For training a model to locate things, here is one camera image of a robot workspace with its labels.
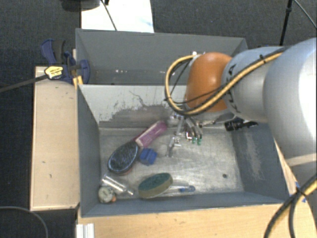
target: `wooden plank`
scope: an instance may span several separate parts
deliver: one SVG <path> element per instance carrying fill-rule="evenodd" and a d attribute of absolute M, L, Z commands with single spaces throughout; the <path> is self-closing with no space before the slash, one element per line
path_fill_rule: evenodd
<path fill-rule="evenodd" d="M 36 76 L 44 67 L 36 68 Z M 79 203 L 76 96 L 74 86 L 35 84 L 30 209 L 75 208 Z"/>
<path fill-rule="evenodd" d="M 95 238 L 261 238 L 279 205 L 260 205 L 175 213 L 79 218 L 80 224 L 95 224 Z M 295 214 L 297 237 L 316 238 L 308 204 L 301 203 Z M 284 216 L 270 238 L 288 238 Z"/>

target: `wooden board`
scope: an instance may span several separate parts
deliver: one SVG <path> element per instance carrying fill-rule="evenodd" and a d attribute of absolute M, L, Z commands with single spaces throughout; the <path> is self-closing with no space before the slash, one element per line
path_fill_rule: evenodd
<path fill-rule="evenodd" d="M 45 67 L 36 68 L 36 76 Z M 74 86 L 48 79 L 35 84 L 30 209 L 75 208 L 79 169 Z"/>

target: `black carpet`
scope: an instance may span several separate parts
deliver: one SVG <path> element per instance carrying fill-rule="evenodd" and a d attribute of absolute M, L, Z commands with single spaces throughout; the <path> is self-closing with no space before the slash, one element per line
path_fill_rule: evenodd
<path fill-rule="evenodd" d="M 298 0 L 316 22 L 317 0 Z M 156 32 L 244 37 L 250 48 L 279 43 L 287 0 L 151 0 Z M 0 0 L 0 84 L 34 76 L 46 61 L 40 44 L 65 39 L 75 47 L 80 4 L 74 0 Z M 293 4 L 285 44 L 316 36 Z M 0 206 L 28 208 L 32 145 L 32 86 L 0 94 Z M 75 212 L 41 213 L 51 238 L 74 236 Z M 0 238 L 44 237 L 32 215 L 0 210 Z"/>

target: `metal object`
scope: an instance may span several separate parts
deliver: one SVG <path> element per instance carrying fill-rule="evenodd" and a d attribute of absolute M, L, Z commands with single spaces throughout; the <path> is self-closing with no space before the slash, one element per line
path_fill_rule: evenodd
<path fill-rule="evenodd" d="M 180 134 L 180 132 L 181 132 L 183 126 L 184 126 L 184 122 L 185 122 L 184 117 L 181 116 L 180 120 L 178 122 L 178 125 L 177 125 L 177 130 L 175 132 L 175 136 L 173 136 L 170 139 L 170 142 L 168 144 L 167 153 L 166 153 L 167 157 L 171 157 L 172 156 L 172 154 L 173 154 L 172 150 L 173 150 L 174 146 L 181 146 L 180 137 L 178 135 Z"/>
<path fill-rule="evenodd" d="M 118 181 L 112 179 L 111 177 L 104 175 L 102 179 L 102 186 L 110 186 L 114 189 L 114 192 L 117 194 L 127 193 L 130 196 L 134 195 L 134 191 L 130 190 L 126 185 L 119 183 Z"/>

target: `round sponge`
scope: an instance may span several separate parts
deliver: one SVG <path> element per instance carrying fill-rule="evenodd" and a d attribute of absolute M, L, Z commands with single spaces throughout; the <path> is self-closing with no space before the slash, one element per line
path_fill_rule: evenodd
<path fill-rule="evenodd" d="M 153 198 L 163 194 L 172 185 L 169 173 L 160 173 L 145 179 L 138 187 L 141 198 Z"/>

